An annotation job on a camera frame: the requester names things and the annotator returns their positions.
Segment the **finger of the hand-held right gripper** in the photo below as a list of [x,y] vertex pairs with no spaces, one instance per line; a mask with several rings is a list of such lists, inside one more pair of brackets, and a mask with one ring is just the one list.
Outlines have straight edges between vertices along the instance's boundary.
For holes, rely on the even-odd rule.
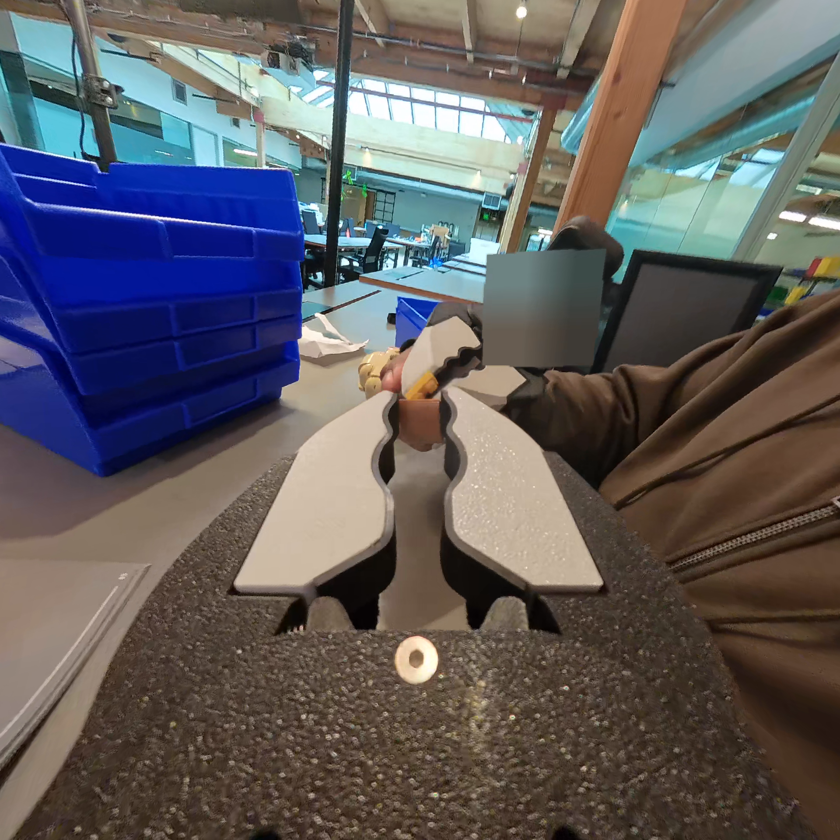
[[438,395],[476,367],[482,367],[481,342],[471,326],[460,317],[447,318],[427,325],[413,342],[412,351],[402,370],[402,393],[424,372],[437,378]]
[[454,378],[455,388],[494,411],[505,408],[511,396],[527,383],[527,378],[521,372],[507,365],[476,367]]

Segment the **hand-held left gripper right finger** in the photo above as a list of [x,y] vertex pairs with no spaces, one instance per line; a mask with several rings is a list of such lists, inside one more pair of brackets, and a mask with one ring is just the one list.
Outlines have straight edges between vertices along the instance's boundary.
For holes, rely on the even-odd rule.
[[541,447],[462,389],[444,391],[440,412],[455,548],[519,592],[599,592],[603,578]]

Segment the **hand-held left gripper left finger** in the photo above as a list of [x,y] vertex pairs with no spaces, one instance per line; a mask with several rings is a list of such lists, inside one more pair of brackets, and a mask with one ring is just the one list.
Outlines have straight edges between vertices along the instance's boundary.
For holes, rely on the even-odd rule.
[[234,579],[238,594],[378,598],[396,570],[397,421],[397,395],[382,392],[299,448]]

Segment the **tan brown brick toy figure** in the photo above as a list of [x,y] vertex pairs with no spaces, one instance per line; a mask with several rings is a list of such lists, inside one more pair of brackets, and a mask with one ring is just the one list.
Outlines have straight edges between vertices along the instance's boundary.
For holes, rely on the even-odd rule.
[[382,390],[382,372],[400,353],[399,348],[390,347],[375,351],[363,357],[358,367],[359,389],[369,400]]

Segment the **grey instruction booklet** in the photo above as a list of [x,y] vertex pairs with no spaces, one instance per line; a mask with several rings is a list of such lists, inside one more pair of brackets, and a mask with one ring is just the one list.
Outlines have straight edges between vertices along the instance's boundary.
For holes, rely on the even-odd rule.
[[147,563],[1,560],[1,768],[38,728]]

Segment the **person's right forearm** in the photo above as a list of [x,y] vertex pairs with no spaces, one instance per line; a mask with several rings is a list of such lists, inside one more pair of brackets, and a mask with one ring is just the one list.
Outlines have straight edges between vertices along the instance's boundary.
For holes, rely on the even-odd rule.
[[542,449],[561,456],[593,488],[621,497],[645,483],[697,432],[676,416],[713,379],[709,353],[667,368],[621,365],[612,373],[549,371],[502,410]]

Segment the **grey desk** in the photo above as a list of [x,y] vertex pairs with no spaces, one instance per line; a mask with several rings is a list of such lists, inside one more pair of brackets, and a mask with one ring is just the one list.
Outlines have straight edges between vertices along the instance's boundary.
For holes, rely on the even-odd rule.
[[[386,316],[397,292],[351,284],[307,295],[331,307],[344,336],[393,341]],[[2,558],[148,564],[150,568],[42,729],[2,782],[2,838],[12,838],[63,765],[88,717],[110,661],[142,604],[186,547],[220,512],[323,425],[364,400],[356,355],[303,361],[281,400],[126,469],[99,478],[2,427]],[[396,449],[398,523],[431,551],[445,488],[443,450]],[[383,628],[466,629],[462,598],[400,542],[396,577],[384,593]]]

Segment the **person's right hand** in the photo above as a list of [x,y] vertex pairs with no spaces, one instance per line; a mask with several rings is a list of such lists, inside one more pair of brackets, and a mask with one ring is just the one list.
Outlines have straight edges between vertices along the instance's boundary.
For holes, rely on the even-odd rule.
[[[408,360],[413,343],[404,343],[400,353],[390,359],[381,370],[381,390],[402,393],[403,367]],[[444,442],[441,402],[436,397],[425,400],[399,401],[399,437],[410,447],[420,452],[427,452]]]

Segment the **small blue storage bin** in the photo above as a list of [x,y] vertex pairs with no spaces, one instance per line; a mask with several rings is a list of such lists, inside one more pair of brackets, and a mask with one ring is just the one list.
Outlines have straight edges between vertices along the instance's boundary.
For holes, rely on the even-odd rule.
[[402,348],[406,342],[415,341],[427,326],[427,321],[440,302],[398,295],[394,312],[395,336],[392,347]]

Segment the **long wooden table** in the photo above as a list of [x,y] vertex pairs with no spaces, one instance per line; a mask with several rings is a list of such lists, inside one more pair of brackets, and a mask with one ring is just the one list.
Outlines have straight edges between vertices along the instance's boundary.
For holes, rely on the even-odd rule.
[[404,296],[437,301],[480,304],[485,298],[485,275],[461,269],[394,267],[362,274],[359,280]]

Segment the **wooden pillar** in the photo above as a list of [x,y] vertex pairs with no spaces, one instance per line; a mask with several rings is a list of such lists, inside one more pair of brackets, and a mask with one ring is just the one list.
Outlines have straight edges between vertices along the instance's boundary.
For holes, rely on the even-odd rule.
[[543,108],[537,126],[529,137],[525,160],[519,165],[517,180],[501,226],[499,248],[501,254],[516,253],[519,250],[532,194],[539,179],[543,156],[549,144],[557,114],[556,108]]
[[627,1],[554,225],[606,224],[662,79],[685,1]]

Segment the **torn white paper bag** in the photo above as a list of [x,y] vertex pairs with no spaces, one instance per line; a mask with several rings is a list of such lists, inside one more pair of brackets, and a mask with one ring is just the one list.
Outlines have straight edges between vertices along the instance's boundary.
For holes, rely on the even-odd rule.
[[354,342],[333,327],[323,313],[316,313],[301,326],[299,356],[305,361],[324,361],[332,357],[358,353],[368,347],[369,340]]

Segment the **black office chair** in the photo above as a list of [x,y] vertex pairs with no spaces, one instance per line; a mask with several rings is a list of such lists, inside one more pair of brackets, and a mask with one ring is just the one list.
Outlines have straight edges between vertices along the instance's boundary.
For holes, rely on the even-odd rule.
[[358,260],[358,269],[361,274],[376,272],[381,270],[383,266],[383,251],[385,249],[385,242],[389,236],[389,229],[387,226],[377,226],[371,236],[371,242],[368,244],[364,254]]

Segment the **large black screen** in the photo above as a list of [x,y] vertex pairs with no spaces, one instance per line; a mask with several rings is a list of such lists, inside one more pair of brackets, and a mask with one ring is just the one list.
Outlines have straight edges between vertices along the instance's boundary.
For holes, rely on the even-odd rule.
[[667,367],[750,329],[781,266],[636,249],[595,351],[591,373],[622,364]]

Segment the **person's brown jacket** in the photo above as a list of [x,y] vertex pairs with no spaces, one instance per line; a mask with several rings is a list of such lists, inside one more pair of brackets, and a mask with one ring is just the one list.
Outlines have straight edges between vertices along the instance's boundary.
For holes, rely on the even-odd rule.
[[838,838],[838,292],[608,385],[628,453],[601,493],[684,586],[756,740]]

